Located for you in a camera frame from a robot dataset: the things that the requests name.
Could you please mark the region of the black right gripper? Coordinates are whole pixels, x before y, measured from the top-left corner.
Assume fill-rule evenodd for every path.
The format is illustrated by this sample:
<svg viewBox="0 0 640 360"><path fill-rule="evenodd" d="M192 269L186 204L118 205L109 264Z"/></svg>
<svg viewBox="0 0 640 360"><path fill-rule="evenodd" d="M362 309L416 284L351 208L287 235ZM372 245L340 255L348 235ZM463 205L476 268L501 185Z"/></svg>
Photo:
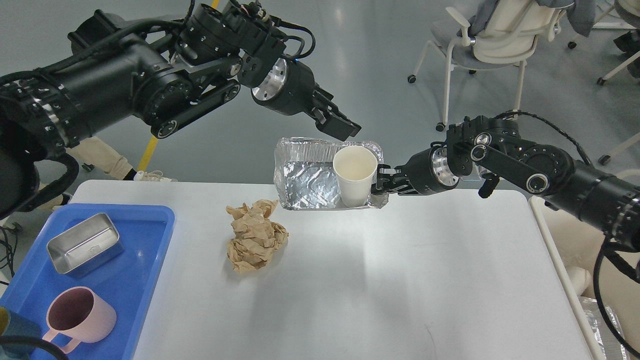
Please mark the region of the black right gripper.
<svg viewBox="0 0 640 360"><path fill-rule="evenodd" d="M447 148L433 146L412 155L404 165L378 164L371 194L429 196L453 190L459 182L460 177L450 170Z"/></svg>

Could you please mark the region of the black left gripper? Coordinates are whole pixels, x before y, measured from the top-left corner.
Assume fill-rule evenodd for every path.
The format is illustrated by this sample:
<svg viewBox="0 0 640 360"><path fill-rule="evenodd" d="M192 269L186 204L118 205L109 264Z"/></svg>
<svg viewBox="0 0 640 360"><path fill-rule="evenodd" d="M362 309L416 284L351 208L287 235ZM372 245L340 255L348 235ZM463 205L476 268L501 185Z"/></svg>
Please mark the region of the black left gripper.
<svg viewBox="0 0 640 360"><path fill-rule="evenodd" d="M356 137L362 129L331 102L333 95L317 84L313 71L301 61L277 59L251 96L256 104L284 116L307 114L320 132L339 141Z"/></svg>

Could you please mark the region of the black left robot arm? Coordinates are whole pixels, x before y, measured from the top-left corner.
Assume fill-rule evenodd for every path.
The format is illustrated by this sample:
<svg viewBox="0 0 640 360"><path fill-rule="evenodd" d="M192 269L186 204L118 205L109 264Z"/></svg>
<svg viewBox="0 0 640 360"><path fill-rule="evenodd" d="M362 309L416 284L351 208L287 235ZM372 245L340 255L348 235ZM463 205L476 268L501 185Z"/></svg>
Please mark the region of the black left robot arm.
<svg viewBox="0 0 640 360"><path fill-rule="evenodd" d="M96 10L68 34L73 54L1 77L1 216L30 212L61 195L79 173L67 153L129 117L164 139L233 100L245 86L256 104L304 113L339 141L361 126L333 103L302 63L310 29L269 14L258 1L219 11L190 2L184 18L127 21Z"/></svg>

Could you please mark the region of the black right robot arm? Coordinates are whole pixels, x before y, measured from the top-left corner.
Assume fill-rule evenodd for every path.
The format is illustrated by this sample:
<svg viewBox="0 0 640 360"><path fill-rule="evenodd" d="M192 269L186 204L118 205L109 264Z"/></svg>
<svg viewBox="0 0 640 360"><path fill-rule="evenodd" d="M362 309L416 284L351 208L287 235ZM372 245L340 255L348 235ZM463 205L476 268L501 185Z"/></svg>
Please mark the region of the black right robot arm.
<svg viewBox="0 0 640 360"><path fill-rule="evenodd" d="M457 124L441 125L445 141L410 157L406 164L390 167L379 164L371 194L429 196L450 191L463 177L478 168L484 180L478 195L489 198L501 179L533 196L545 205L563 210L605 235L593 270L593 289L598 310L615 339L630 354L639 356L616 330L602 301L600 272L603 259L632 281L639 281L638 265L630 265L620 252L640 250L639 187L594 167L579 143L564 130L558 132L575 147L574 159L557 146L523 139L515 116L506 111L496 117L465 117Z"/></svg>

